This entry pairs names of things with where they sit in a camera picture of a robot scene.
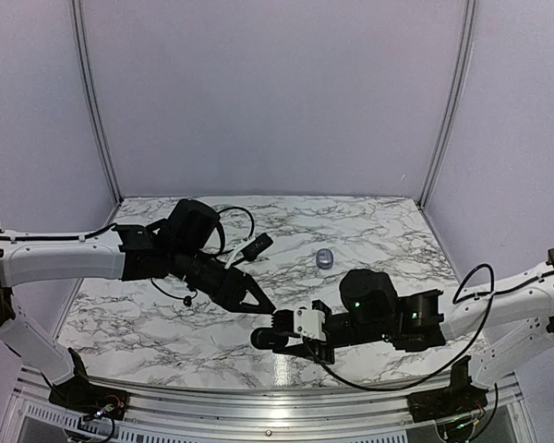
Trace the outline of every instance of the marble tabletop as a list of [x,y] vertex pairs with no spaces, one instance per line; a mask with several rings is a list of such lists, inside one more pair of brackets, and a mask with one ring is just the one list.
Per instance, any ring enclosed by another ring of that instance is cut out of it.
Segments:
[[[129,198],[115,221],[148,224],[166,217],[178,199]],[[321,299],[333,312],[343,311],[338,285],[354,268],[388,272],[399,295],[456,285],[452,269],[413,200],[199,199],[216,209],[248,208],[256,219],[255,234],[271,236],[274,244],[257,261],[240,268],[257,280],[277,309],[309,307],[312,300]],[[247,236],[245,214],[226,212],[222,221],[228,245]],[[214,235],[209,246],[218,244]],[[315,253],[322,247],[334,253],[332,269],[315,265]],[[185,284],[174,278],[159,284],[177,296],[190,294]],[[59,341],[78,351],[89,374],[98,377],[213,389],[338,384],[318,365],[253,348],[249,342],[252,330],[270,324],[270,316],[226,312],[204,293],[193,300],[193,306],[185,307],[159,293],[149,281],[87,279],[67,315]],[[385,342],[343,348],[336,351],[337,362],[332,368],[358,383],[425,375],[452,358],[468,340],[423,353],[398,352]]]

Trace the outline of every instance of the white wall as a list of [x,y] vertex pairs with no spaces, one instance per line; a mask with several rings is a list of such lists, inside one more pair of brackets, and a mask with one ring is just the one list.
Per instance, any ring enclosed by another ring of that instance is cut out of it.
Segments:
[[[102,225],[113,202],[82,95],[69,5],[0,0],[0,221],[19,230]],[[51,327],[70,281],[15,290]],[[0,343],[0,424],[18,373]]]
[[85,2],[127,196],[417,197],[464,1]]
[[[462,277],[482,261],[504,277],[547,258],[554,0],[480,2],[464,96],[427,211]],[[554,441],[554,350],[517,374],[539,441]]]

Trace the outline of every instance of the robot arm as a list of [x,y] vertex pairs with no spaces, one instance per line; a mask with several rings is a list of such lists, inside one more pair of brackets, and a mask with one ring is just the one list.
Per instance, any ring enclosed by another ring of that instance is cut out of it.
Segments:
[[[399,297],[388,274],[369,269],[349,271],[340,292],[347,312],[333,314],[321,301],[309,310],[277,311],[272,328],[253,332],[253,345],[332,364],[340,347],[387,341],[397,350],[421,352],[482,326],[523,321],[486,349],[456,361],[449,387],[408,395],[416,422],[470,411],[477,401],[486,406],[486,393],[498,380],[554,347],[554,249],[548,262],[497,281],[494,293],[488,285],[467,288],[456,303],[437,290]],[[303,343],[288,346],[290,338]]]
[[[181,200],[168,219],[150,226],[113,224],[94,233],[35,234],[0,229],[0,340],[23,362],[39,369],[52,387],[50,402],[86,413],[119,399],[111,412],[122,419],[127,393],[90,383],[77,353],[66,349],[25,313],[12,293],[31,281],[103,278],[134,281],[169,273],[201,290],[231,312],[271,314],[275,306],[249,275],[203,253],[219,214],[196,200]],[[271,244],[264,234],[249,239],[249,261]],[[244,303],[247,292],[257,305]]]

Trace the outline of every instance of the metal frame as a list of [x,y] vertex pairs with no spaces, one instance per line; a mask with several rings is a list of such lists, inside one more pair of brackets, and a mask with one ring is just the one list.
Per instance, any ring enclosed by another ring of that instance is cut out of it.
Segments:
[[431,162],[428,166],[425,183],[423,184],[423,189],[421,190],[421,194],[417,202],[419,208],[424,208],[428,204],[431,193],[433,192],[433,187],[435,186],[437,177],[440,173],[441,164],[450,141],[450,136],[452,135],[453,121],[464,90],[464,83],[467,77],[468,66],[473,48],[477,15],[476,12],[477,0],[467,0],[464,9],[462,38],[460,40],[458,58],[453,72],[450,96],[445,107],[445,114],[443,115],[440,132],[437,137],[437,142],[435,143],[433,157],[431,158]]
[[537,443],[525,399],[509,404],[508,408],[517,441],[522,443]]
[[99,112],[99,104],[94,88],[94,80],[92,78],[92,70],[90,69],[89,48],[86,41],[86,28],[84,25],[84,12],[82,10],[81,0],[71,0],[71,16],[72,26],[74,29],[74,39],[76,41],[76,49],[78,54],[78,64],[80,68],[80,77],[84,89],[84,96],[88,106],[90,124],[94,133],[99,158],[101,159],[102,170],[109,187],[109,193],[115,204],[123,201],[123,196],[119,188],[117,176],[114,171],[113,158],[107,142],[107,137],[102,124],[101,113]]
[[[101,385],[126,389],[132,396],[126,419],[119,423],[119,439],[115,441],[152,441],[147,440],[147,436],[159,437],[162,441],[172,436],[181,437],[180,441],[198,443],[308,440],[355,443],[366,441],[366,438],[377,441],[382,435],[399,436],[406,429],[432,423],[412,423],[405,400],[410,389],[391,393],[359,392],[349,388],[204,390],[157,388],[97,377],[94,380]],[[395,386],[405,381],[380,385]],[[449,374],[444,374],[420,388],[439,388],[448,382]],[[499,386],[500,406],[521,401],[522,393],[513,375],[504,378]],[[8,405],[0,443],[17,441],[30,404],[48,409],[43,417],[46,420],[54,420],[49,418],[50,411],[71,419],[78,415],[49,404],[48,395],[49,389],[39,372],[24,367]],[[521,408],[513,406],[513,410],[523,417]],[[65,427],[66,420],[63,420],[62,427]],[[522,428],[518,436],[523,438],[526,432]],[[535,443],[530,439],[521,442]]]

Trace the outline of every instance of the small gray object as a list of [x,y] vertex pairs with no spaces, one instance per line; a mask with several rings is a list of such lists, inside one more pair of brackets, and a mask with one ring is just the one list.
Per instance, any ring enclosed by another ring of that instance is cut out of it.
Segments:
[[334,264],[334,254],[330,249],[321,249],[316,253],[316,266],[320,269],[330,269]]

